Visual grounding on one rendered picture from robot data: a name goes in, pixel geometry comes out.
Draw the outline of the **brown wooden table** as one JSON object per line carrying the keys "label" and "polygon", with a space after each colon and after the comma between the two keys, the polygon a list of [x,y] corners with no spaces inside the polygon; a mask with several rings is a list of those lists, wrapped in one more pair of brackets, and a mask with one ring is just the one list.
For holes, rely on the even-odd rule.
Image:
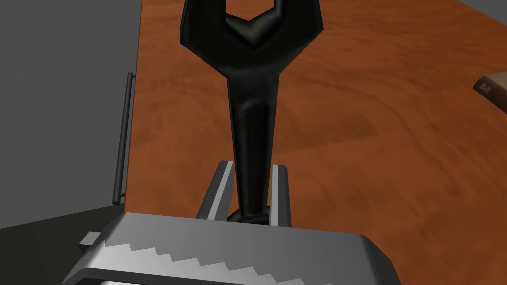
{"label": "brown wooden table", "polygon": [[[194,217],[232,158],[225,79],[142,0],[126,210]],[[507,115],[473,90],[507,26],[459,0],[320,0],[280,78],[273,162],[292,223],[366,235],[402,285],[507,285]]]}

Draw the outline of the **black wrench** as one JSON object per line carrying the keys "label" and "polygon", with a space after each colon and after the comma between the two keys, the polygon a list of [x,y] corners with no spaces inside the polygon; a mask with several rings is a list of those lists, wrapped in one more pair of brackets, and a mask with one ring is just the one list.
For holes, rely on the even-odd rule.
{"label": "black wrench", "polygon": [[181,44],[227,80],[239,209],[234,222],[268,223],[267,196],[280,73],[322,32],[319,0],[273,0],[244,20],[226,0],[185,0]]}

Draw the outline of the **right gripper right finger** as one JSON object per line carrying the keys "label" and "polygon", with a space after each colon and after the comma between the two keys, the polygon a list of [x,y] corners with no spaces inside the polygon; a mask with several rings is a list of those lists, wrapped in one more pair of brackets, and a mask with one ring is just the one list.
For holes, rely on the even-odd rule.
{"label": "right gripper right finger", "polygon": [[284,165],[272,165],[269,224],[292,226],[288,170]]}

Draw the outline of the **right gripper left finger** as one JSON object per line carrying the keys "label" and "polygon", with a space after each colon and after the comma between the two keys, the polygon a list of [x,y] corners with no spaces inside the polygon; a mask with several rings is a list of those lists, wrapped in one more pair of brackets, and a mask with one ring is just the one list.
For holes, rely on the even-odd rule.
{"label": "right gripper left finger", "polygon": [[197,219],[227,220],[234,188],[234,162],[219,162],[205,197],[197,212]]}

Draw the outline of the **brown book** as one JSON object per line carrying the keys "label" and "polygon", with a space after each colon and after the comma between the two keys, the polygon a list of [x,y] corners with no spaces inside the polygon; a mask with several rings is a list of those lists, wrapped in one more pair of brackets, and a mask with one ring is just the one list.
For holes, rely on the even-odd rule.
{"label": "brown book", "polygon": [[484,75],[474,83],[473,89],[507,114],[507,72]]}

